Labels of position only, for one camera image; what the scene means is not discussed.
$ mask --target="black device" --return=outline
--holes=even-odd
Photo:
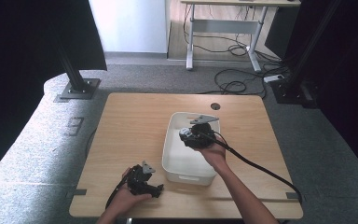
[[[214,130],[212,130],[209,122],[218,119],[219,118],[216,117],[201,115],[199,118],[190,121],[190,124],[194,124],[193,127],[181,129],[179,132],[179,137],[187,147],[209,147],[211,144],[213,144],[212,139],[216,139]]]
[[[133,195],[138,194],[151,194],[152,197],[158,198],[161,194],[164,185],[158,185],[157,187],[148,185],[146,181],[150,179],[152,173],[156,172],[152,167],[150,167],[145,161],[142,162],[142,166],[139,164],[134,165],[130,170],[127,172],[126,175],[123,176],[121,181],[115,187],[112,194],[110,195],[109,199],[107,200],[105,209],[109,206],[112,202],[113,198],[117,194],[118,190],[127,183],[130,192]]]

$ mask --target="black tripod base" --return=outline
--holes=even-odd
[[[275,99],[278,104],[285,105],[302,105],[306,108],[317,108],[315,100],[306,86],[301,86],[299,90],[293,91],[289,89],[286,83],[270,82],[272,91],[274,92]]]
[[[77,91],[72,88],[71,82],[69,82],[61,94],[61,99],[78,99],[89,100],[92,98],[95,90],[97,90],[100,84],[98,78],[83,78],[84,86],[82,91]]]

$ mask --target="metal frame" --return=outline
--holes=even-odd
[[[61,39],[56,32],[54,24],[48,16],[44,17],[44,20],[47,25],[48,32],[50,33],[52,47],[55,48],[57,58],[60,60],[66,75],[69,77],[69,83],[63,90],[60,100],[91,99],[101,80],[98,78],[83,78],[80,75],[79,70],[73,67],[72,62],[62,45]]]
[[[196,20],[194,17],[195,5],[191,5],[189,40],[187,44],[186,69],[193,69],[193,33],[226,33],[226,34],[250,34],[254,35],[248,50],[249,58],[254,70],[261,72],[260,65],[255,56],[255,46],[258,37],[260,37],[261,28],[266,18],[268,7],[263,7],[260,19],[258,21],[219,21],[219,20]]]

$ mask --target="white wall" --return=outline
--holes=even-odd
[[[89,0],[105,52],[167,53],[170,0]]]

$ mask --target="white plastic bin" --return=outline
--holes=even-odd
[[[216,171],[203,156],[198,151],[186,147],[179,137],[179,131],[182,128],[191,128],[193,125],[190,121],[200,115],[177,112],[171,116],[162,153],[162,167],[170,181],[207,186],[216,176]],[[210,124],[215,132],[220,133],[218,120]]]

